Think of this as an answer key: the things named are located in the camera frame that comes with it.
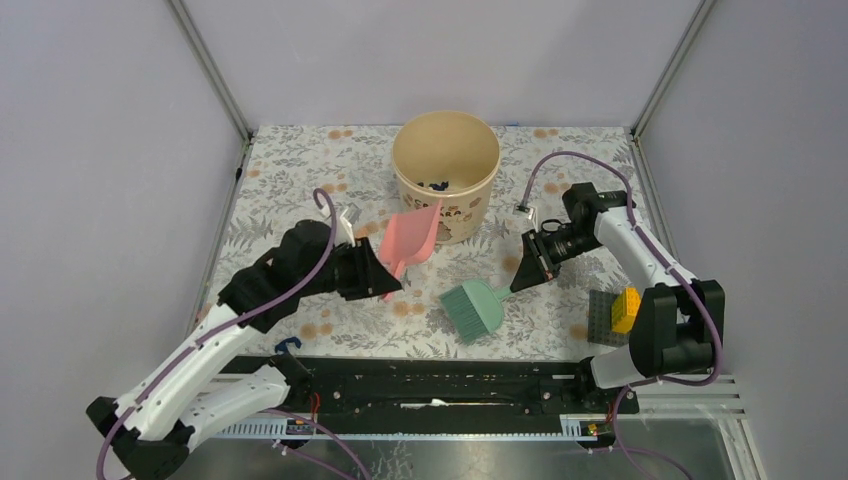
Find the gray lego brick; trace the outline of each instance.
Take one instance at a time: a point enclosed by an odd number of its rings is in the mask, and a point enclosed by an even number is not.
[[[611,330],[612,304],[620,293],[589,290],[589,340],[592,343],[620,347],[627,344],[630,334]]]

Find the white cable carrier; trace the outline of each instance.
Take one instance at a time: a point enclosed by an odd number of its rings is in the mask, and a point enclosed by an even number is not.
[[[591,435],[581,435],[579,420],[560,417],[562,433],[483,433],[483,434],[337,434],[342,440],[419,440],[419,441],[596,441]],[[242,440],[329,440],[321,433],[286,433],[287,427],[308,427],[288,418],[248,418],[218,432],[215,438]]]

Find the table surface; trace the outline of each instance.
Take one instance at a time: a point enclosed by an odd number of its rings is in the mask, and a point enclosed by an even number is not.
[[[209,284],[204,310],[239,269],[278,245],[298,220],[319,219],[311,191],[322,187],[374,245],[389,218],[401,211],[389,165],[396,126],[260,128],[237,194],[224,245]],[[391,302],[345,302],[335,294],[301,300],[243,354],[268,355],[286,337],[298,336],[301,355],[576,361],[611,350],[587,336],[589,290],[621,291],[627,276],[605,249],[565,262],[555,282],[519,292],[504,304],[503,326],[472,345],[460,342],[438,295],[464,280],[507,285],[521,256],[526,223],[513,213],[533,166],[547,153],[575,150],[611,163],[633,185],[643,206],[623,128],[494,127],[502,152],[489,210],[481,229],[456,245],[439,246],[430,259],[407,269],[404,291]],[[591,181],[598,190],[620,190],[605,170],[576,158],[548,162],[536,179],[531,203],[539,218],[565,219],[561,195],[570,183]]]

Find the pink dustpan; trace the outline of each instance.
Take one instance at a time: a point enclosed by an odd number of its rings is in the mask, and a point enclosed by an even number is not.
[[[433,254],[441,211],[442,201],[439,200],[431,207],[392,215],[377,258],[398,280],[406,267],[423,263]],[[391,293],[383,296],[386,301],[391,298]]]

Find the yellow lego brick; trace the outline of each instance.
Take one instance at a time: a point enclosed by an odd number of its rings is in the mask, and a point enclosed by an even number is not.
[[[628,333],[636,321],[636,313],[639,311],[639,303],[642,299],[639,292],[628,287],[615,299],[610,312],[612,320],[612,331],[617,333]]]

